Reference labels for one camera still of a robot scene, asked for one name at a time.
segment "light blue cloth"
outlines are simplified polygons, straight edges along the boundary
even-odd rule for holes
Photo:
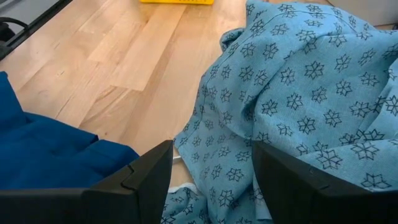
[[[201,194],[169,194],[162,223],[271,219],[252,140],[365,189],[398,189],[398,32],[317,4],[249,0],[246,10],[175,139]]]

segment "wood grain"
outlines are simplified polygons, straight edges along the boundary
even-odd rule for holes
[[[143,154],[185,126],[200,77],[221,54],[220,36],[245,25],[245,3],[73,0],[0,69],[24,110]],[[171,186],[186,181],[185,165],[175,164]]]

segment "wooden surface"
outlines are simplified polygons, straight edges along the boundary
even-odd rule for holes
[[[24,110],[143,154],[184,127],[200,77],[221,53],[220,36],[245,24],[245,2],[74,0],[0,70]],[[188,180],[184,164],[174,165],[171,185]]]

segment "blue towel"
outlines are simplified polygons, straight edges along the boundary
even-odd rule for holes
[[[199,192],[169,194],[162,223],[268,222],[252,141],[364,189],[398,189],[398,32],[318,4],[249,0],[246,12],[175,139]]]
[[[138,158],[130,147],[23,112],[0,72],[0,190],[90,187]]]

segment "yellow container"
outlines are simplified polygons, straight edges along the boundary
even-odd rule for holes
[[[213,4],[214,0],[140,0],[144,3]]]

